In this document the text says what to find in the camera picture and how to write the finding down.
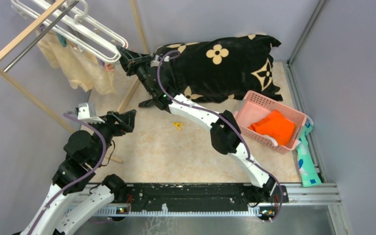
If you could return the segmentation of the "black floral pillow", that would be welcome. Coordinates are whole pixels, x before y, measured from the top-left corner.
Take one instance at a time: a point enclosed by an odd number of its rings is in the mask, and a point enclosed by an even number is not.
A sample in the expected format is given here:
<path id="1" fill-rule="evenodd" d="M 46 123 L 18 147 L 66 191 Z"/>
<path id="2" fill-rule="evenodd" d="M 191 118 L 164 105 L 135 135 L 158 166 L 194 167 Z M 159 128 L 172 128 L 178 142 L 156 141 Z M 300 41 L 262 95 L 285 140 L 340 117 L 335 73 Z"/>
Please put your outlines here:
<path id="1" fill-rule="evenodd" d="M 177 50 L 180 55 L 161 66 L 161 83 L 196 103 L 242 100 L 254 91 L 282 101 L 273 82 L 270 52 L 281 42 L 275 37 L 251 34 L 213 41 L 173 43 L 158 47 L 153 57 Z"/>

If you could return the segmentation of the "cream boxer underwear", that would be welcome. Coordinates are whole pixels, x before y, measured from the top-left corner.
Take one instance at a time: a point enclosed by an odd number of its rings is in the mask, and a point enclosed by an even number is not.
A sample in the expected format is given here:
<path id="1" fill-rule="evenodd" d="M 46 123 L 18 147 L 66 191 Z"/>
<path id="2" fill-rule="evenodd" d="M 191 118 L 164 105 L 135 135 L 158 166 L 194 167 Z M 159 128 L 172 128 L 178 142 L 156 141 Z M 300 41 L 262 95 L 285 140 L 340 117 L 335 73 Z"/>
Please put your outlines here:
<path id="1" fill-rule="evenodd" d="M 79 49 L 67 40 L 62 47 L 55 32 L 50 31 L 38 43 L 43 56 L 54 69 L 60 69 L 73 89 L 95 90 L 101 95 L 116 92 L 115 71 L 106 71 L 104 63 L 87 51 Z"/>

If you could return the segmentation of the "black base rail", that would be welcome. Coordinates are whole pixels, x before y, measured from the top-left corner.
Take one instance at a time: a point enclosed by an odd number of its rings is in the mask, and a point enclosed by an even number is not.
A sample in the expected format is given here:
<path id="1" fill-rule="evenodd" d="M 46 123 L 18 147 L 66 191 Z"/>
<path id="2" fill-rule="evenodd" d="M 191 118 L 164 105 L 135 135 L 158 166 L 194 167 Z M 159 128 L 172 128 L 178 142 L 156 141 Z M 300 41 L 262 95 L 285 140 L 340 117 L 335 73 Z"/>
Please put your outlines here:
<path id="1" fill-rule="evenodd" d="M 97 184 L 89 184 L 67 205 L 65 217 L 81 216 L 84 203 L 89 202 L 89 216 L 103 217 L 274 217 L 288 206 L 340 205 L 341 197 L 335 184 L 303 187 L 282 183 L 273 196 L 258 194 L 250 183 L 160 184 L 130 183 L 123 199 L 108 201 L 97 193 Z"/>

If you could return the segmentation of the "teal clothespin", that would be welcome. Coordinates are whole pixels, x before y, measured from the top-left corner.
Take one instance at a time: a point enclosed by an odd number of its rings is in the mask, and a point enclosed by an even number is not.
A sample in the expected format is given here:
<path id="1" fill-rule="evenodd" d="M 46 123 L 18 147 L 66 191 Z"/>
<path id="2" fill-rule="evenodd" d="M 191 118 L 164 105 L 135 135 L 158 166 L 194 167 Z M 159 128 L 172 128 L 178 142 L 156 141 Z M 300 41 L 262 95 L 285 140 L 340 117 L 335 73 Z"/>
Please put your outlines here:
<path id="1" fill-rule="evenodd" d="M 61 35 L 61 34 L 59 34 L 57 32 L 55 34 L 56 34 L 56 36 L 57 36 L 57 38 L 58 38 L 61 46 L 62 47 L 66 47 L 68 45 L 66 37 L 64 37 L 63 35 Z"/>

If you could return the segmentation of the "wooden drying rack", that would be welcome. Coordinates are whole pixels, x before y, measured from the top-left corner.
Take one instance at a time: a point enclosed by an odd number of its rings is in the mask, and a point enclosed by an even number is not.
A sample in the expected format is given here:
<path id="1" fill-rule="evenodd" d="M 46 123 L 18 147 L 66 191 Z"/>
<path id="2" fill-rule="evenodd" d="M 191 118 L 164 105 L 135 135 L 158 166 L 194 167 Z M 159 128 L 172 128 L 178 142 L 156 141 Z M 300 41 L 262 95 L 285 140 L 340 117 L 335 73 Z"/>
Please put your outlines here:
<path id="1" fill-rule="evenodd" d="M 0 0 L 0 50 L 27 25 L 9 1 Z M 85 99 L 84 91 L 72 89 L 37 47 L 9 74 L 59 117 Z M 67 130 L 0 76 L 0 167 L 57 165 L 68 136 Z"/>

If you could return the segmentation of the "pink plastic basket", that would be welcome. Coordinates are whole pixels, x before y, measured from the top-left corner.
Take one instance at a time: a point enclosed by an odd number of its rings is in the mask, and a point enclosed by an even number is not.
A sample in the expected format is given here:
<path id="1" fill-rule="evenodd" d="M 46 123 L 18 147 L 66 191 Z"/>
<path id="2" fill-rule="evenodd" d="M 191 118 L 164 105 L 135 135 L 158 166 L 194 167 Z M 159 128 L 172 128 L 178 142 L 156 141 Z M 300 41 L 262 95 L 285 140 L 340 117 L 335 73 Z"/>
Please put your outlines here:
<path id="1" fill-rule="evenodd" d="M 294 150 L 307 115 L 248 91 L 234 117 L 241 133 L 281 154 Z"/>

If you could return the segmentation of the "orange underwear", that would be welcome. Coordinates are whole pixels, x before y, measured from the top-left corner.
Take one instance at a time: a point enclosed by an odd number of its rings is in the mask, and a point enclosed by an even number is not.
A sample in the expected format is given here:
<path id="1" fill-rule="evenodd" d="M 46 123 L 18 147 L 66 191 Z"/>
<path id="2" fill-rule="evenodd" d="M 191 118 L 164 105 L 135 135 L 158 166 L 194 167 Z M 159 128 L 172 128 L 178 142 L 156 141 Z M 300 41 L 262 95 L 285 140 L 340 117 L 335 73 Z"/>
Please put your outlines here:
<path id="1" fill-rule="evenodd" d="M 248 129 L 272 137 L 278 145 L 288 145 L 296 124 L 288 120 L 277 110 L 272 111 L 267 117 L 258 122 L 252 123 Z"/>

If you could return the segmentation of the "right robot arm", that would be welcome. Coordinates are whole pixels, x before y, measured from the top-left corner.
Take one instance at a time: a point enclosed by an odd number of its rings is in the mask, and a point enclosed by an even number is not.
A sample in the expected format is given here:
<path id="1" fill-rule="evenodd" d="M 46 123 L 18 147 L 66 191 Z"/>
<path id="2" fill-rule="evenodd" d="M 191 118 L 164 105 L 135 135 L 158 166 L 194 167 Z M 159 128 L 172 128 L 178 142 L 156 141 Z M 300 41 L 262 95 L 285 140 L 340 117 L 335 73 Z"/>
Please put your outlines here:
<path id="1" fill-rule="evenodd" d="M 218 153 L 233 158 L 243 169 L 252 186 L 256 187 L 260 201 L 268 202 L 275 196 L 278 180 L 252 156 L 234 115 L 228 110 L 217 113 L 202 107 L 168 85 L 167 78 L 161 74 L 162 66 L 178 58 L 178 50 L 163 56 L 142 55 L 121 46 L 117 50 L 120 54 L 119 62 L 127 76 L 138 77 L 158 109 L 189 119 L 208 130 L 212 147 Z"/>

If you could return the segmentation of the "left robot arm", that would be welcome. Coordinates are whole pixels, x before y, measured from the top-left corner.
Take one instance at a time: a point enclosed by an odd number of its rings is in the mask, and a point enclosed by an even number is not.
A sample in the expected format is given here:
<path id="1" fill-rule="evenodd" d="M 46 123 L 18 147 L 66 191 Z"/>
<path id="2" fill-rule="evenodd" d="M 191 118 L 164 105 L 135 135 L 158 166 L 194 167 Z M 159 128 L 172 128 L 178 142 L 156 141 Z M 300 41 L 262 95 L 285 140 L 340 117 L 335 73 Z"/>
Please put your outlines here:
<path id="1" fill-rule="evenodd" d="M 133 109 L 125 113 L 109 111 L 99 117 L 87 115 L 81 108 L 63 114 L 93 132 L 78 130 L 70 135 L 64 146 L 66 158 L 54 174 L 45 200 L 19 234 L 71 235 L 100 208 L 129 199 L 127 184 L 119 176 L 111 174 L 96 185 L 87 199 L 65 214 L 70 203 L 84 191 L 96 170 L 102 166 L 108 148 L 114 145 L 113 138 L 133 132 L 136 114 Z"/>

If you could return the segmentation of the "white clip hanger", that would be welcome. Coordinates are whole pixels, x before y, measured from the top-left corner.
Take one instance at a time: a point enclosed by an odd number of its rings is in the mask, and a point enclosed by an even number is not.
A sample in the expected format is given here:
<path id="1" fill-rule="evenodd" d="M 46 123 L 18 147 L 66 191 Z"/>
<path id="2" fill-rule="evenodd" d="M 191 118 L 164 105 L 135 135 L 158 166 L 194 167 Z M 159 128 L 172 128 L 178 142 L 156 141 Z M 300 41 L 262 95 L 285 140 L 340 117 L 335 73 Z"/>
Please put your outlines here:
<path id="1" fill-rule="evenodd" d="M 63 2 L 38 25 L 55 31 L 75 43 L 80 50 L 109 64 L 121 58 L 119 48 L 129 46 L 124 37 L 89 15 L 89 6 L 85 0 Z"/>

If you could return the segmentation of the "yellow clothespin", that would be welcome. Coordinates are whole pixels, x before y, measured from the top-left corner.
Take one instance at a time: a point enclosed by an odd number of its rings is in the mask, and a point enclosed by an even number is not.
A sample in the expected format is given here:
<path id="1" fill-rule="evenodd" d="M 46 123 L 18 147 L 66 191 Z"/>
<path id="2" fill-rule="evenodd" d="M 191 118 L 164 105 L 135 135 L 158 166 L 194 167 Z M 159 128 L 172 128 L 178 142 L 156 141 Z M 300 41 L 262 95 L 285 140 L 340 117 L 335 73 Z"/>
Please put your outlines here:
<path id="1" fill-rule="evenodd" d="M 173 122 L 172 124 L 174 127 L 176 127 L 180 131 L 183 129 L 183 126 L 184 126 L 184 124 L 181 122 Z"/>

